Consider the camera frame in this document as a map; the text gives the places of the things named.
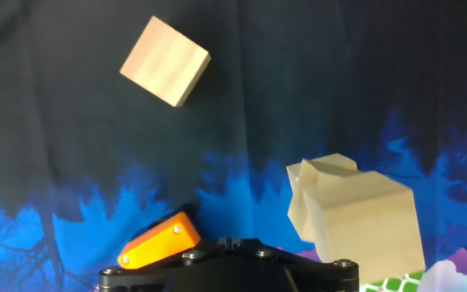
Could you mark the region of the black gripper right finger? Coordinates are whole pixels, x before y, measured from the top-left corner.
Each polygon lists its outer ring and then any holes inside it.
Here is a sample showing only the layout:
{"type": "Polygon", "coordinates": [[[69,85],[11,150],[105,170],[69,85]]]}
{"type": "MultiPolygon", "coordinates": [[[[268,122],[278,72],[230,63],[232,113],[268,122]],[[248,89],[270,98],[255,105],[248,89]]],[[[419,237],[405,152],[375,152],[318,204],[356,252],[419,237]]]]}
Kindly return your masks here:
{"type": "Polygon", "coordinates": [[[359,291],[359,266],[352,260],[320,263],[271,247],[257,238],[229,240],[229,250],[247,262],[233,270],[254,291],[359,291]]]}

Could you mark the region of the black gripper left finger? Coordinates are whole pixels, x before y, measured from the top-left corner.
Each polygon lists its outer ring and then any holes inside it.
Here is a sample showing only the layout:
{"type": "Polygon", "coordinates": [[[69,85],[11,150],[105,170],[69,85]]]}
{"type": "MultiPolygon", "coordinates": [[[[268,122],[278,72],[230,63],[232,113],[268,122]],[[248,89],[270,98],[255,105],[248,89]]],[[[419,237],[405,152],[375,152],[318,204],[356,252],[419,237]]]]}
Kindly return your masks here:
{"type": "Polygon", "coordinates": [[[174,273],[186,266],[223,255],[230,249],[230,238],[216,241],[202,239],[195,247],[170,255],[153,264],[137,269],[118,266],[99,272],[98,290],[105,292],[132,291],[140,286],[163,286],[174,273]]]}

